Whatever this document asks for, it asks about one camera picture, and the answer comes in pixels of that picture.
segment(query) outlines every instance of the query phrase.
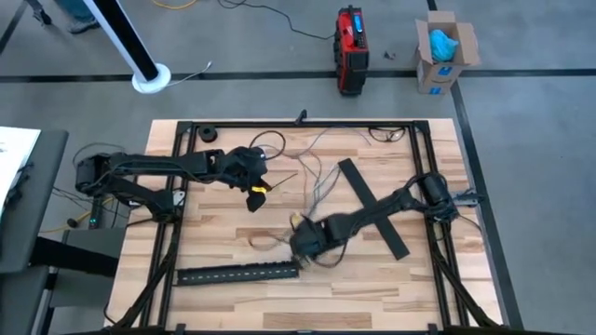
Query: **white cable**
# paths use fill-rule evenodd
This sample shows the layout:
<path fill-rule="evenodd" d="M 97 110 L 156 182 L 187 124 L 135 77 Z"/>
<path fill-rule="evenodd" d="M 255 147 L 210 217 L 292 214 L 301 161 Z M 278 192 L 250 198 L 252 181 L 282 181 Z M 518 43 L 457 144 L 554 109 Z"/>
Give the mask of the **white cable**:
<path fill-rule="evenodd" d="M 199 71 L 199 72 L 197 72 L 197 73 L 190 74 L 190 75 L 186 76 L 184 79 L 182 79 L 182 80 L 179 80 L 179 81 L 177 81 L 177 82 L 172 82 L 172 83 L 169 83 L 169 84 L 168 84 L 166 87 L 172 87 L 172 86 L 174 86 L 174 85 L 178 85 L 178 84 L 180 84 L 181 82 L 183 82 L 183 81 L 186 81 L 186 80 L 188 80 L 188 79 L 190 79 L 190 78 L 194 77 L 195 75 L 203 74 L 203 73 L 205 73 L 205 72 L 206 72 L 206 71 L 207 71 L 207 70 L 208 70 L 208 69 L 211 67 L 211 65 L 212 65 L 212 64 L 213 64 L 213 61 L 211 61 L 211 60 L 210 60 L 210 61 L 207 63 L 207 66 L 205 66 L 205 69 L 203 69 L 203 70 L 201 70 L 201 71 Z"/>

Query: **white paper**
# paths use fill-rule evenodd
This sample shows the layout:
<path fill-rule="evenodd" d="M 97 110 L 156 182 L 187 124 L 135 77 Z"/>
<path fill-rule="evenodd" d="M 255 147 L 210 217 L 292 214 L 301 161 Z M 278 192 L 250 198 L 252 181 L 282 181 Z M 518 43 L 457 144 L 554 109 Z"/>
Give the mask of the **white paper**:
<path fill-rule="evenodd" d="M 0 127 L 0 217 L 8 191 L 19 180 L 39 136 L 37 129 Z"/>

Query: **white pole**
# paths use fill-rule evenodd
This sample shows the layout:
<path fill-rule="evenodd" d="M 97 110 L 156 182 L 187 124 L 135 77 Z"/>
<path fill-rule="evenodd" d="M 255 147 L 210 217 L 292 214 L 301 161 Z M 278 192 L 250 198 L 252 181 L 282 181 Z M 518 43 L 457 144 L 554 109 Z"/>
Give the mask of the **white pole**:
<path fill-rule="evenodd" d="M 153 62 L 118 1 L 84 1 L 132 69 L 132 86 L 143 94 L 157 93 L 165 88 L 171 79 L 171 72 L 166 65 Z"/>

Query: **red power station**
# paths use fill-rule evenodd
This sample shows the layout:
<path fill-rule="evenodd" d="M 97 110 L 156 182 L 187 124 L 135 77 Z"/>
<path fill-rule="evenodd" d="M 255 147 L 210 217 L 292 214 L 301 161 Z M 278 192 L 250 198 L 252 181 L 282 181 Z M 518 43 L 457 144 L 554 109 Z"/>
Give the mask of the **red power station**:
<path fill-rule="evenodd" d="M 366 82 L 369 47 L 364 33 L 362 10 L 351 5 L 339 10 L 335 22 L 333 54 L 337 87 L 342 95 L 358 95 Z"/>

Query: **cardboard box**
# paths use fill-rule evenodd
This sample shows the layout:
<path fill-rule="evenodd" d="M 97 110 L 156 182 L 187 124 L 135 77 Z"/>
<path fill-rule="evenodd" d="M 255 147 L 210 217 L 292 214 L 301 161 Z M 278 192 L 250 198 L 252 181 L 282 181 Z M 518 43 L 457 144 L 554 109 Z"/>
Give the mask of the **cardboard box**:
<path fill-rule="evenodd" d="M 459 42 L 452 61 L 433 61 L 428 34 L 436 29 Z M 418 31 L 417 55 L 419 58 L 416 76 L 420 93 L 445 94 L 462 70 L 470 65 L 480 63 L 474 27 L 471 23 L 456 22 L 453 12 L 429 11 L 428 22 L 416 20 L 416 30 Z"/>

